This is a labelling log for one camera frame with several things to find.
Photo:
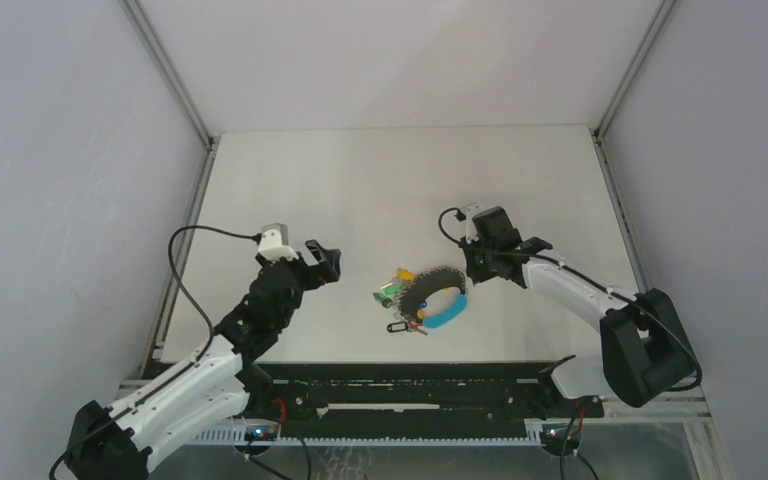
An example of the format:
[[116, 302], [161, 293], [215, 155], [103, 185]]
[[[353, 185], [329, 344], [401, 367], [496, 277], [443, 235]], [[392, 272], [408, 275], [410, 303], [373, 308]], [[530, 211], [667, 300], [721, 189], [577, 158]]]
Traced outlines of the metal key organizer ring plate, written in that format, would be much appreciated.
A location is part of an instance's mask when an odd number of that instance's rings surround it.
[[449, 266], [432, 267], [419, 273], [398, 268], [392, 279], [372, 296], [393, 314], [394, 321], [386, 326], [390, 334], [427, 335], [429, 330], [454, 320], [468, 305], [466, 276]]

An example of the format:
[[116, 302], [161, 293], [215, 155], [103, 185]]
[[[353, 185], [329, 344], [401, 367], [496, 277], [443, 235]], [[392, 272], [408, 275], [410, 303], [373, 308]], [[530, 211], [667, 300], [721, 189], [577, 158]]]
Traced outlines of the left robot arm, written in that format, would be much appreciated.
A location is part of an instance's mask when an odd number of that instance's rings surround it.
[[55, 463], [78, 479], [145, 479], [219, 421], [243, 412], [265, 414], [273, 401], [272, 379], [257, 359], [277, 343], [304, 293], [341, 275], [340, 250], [316, 240], [305, 246], [313, 265], [288, 246], [260, 250], [258, 275], [205, 345], [128, 396], [81, 407]]

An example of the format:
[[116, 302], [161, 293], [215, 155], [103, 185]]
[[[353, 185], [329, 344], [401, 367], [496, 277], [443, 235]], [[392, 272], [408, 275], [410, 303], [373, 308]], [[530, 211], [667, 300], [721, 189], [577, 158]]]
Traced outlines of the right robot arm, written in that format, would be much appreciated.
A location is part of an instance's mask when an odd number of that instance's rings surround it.
[[668, 294], [596, 279], [548, 241], [523, 238], [499, 206], [471, 204], [454, 216], [463, 226], [454, 241], [474, 284], [500, 278], [542, 294], [599, 336], [598, 353], [571, 354], [543, 371], [537, 393], [544, 412], [562, 416], [578, 399], [609, 395], [639, 408], [662, 393], [700, 385], [701, 365]]

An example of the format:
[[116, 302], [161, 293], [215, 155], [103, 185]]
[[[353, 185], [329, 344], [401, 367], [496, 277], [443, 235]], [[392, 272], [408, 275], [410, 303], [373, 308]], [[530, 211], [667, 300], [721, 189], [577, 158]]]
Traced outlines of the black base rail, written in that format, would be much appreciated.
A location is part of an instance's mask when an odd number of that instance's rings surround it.
[[601, 400], [556, 397], [547, 362], [260, 363], [269, 407], [240, 418], [277, 420], [283, 435], [411, 438], [501, 437], [524, 423], [598, 419]]

